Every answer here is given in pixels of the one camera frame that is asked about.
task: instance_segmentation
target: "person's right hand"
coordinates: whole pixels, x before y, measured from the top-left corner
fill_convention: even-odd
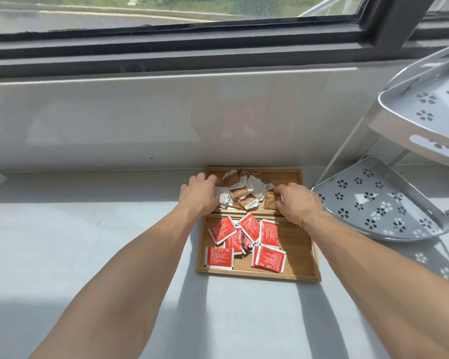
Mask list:
[[[303,185],[289,183],[274,188],[274,192],[281,194],[281,201],[275,201],[274,206],[291,223],[302,227],[300,215],[309,216],[314,212],[323,211],[321,198]]]

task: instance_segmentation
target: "finger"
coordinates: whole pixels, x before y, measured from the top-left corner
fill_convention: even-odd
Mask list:
[[[286,185],[278,185],[277,187],[274,188],[274,192],[281,194],[284,193],[284,191],[286,190],[287,186]]]
[[[216,182],[218,181],[218,177],[216,175],[209,175],[208,179],[206,179],[208,181],[211,181],[213,183],[213,185],[216,185]]]

